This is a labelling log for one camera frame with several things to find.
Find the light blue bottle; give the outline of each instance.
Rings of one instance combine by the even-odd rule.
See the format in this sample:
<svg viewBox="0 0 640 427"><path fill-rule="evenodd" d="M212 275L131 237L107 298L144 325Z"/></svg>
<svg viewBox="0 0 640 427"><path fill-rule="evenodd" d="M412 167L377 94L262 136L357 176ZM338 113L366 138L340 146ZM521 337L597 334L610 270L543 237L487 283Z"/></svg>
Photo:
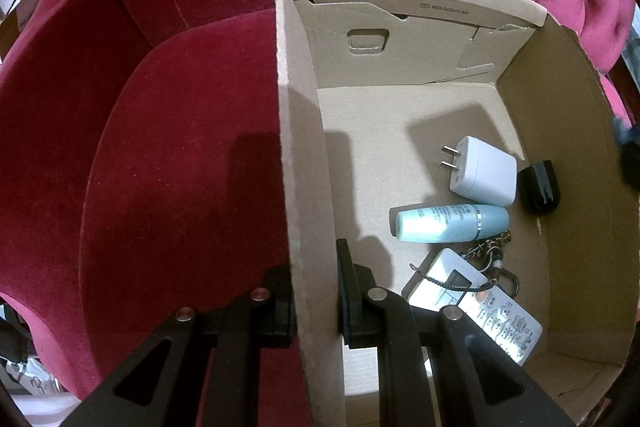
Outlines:
<svg viewBox="0 0 640 427"><path fill-rule="evenodd" d="M506 208L492 204L448 204L398 212L396 237L413 243L464 243L509 228Z"/></svg>

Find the pink velvet upholstery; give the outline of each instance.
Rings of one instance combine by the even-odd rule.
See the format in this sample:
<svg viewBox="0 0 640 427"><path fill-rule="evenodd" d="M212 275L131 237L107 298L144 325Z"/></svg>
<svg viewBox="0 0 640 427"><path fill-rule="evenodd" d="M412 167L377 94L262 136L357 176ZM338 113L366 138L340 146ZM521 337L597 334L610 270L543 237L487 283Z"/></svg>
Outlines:
<svg viewBox="0 0 640 427"><path fill-rule="evenodd" d="M612 66L632 0L537 1ZM78 396L286 259L272 7L42 0L0 67L0 291ZM297 351L263 366L261 425L307 425Z"/></svg>

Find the metal prong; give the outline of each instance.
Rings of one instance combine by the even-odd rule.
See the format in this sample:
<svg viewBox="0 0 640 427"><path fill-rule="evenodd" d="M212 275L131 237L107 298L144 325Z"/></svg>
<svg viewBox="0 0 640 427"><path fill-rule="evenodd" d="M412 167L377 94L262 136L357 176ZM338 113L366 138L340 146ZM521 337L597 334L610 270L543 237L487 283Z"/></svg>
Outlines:
<svg viewBox="0 0 640 427"><path fill-rule="evenodd" d="M452 171L459 171L460 170L460 167L456 167L455 165L453 165L453 163L440 162L440 165L442 165L443 167L447 167L447 168L451 169Z"/></svg>
<svg viewBox="0 0 640 427"><path fill-rule="evenodd" d="M447 154L452 154L456 158L462 156L462 152L456 151L453 147L447 147L446 145L442 148L442 152L446 152Z"/></svg>

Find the cardboard box wall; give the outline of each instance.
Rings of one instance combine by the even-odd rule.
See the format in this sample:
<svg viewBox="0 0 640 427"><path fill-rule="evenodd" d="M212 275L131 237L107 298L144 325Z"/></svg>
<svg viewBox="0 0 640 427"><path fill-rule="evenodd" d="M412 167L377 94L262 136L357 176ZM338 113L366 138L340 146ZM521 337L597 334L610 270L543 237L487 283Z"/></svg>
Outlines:
<svg viewBox="0 0 640 427"><path fill-rule="evenodd" d="M550 159L561 204L510 206L505 265L544 328L525 369L575 421L616 378L638 304L638 198L571 30L530 0L276 0L282 165L314 423L375 425L374 349L342 349L335 238L406 295L441 245L393 237L404 208L464 201L438 167L466 134Z"/></svg>

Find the white charger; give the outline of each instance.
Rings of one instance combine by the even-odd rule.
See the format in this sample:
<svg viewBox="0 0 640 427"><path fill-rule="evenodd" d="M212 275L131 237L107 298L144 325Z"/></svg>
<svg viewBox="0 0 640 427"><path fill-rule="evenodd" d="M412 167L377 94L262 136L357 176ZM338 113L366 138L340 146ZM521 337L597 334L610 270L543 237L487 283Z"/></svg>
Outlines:
<svg viewBox="0 0 640 427"><path fill-rule="evenodd" d="M444 146L453 162L441 162L451 169L449 188L478 203L509 206L516 197L516 158L492 145L465 136L455 148Z"/></svg>

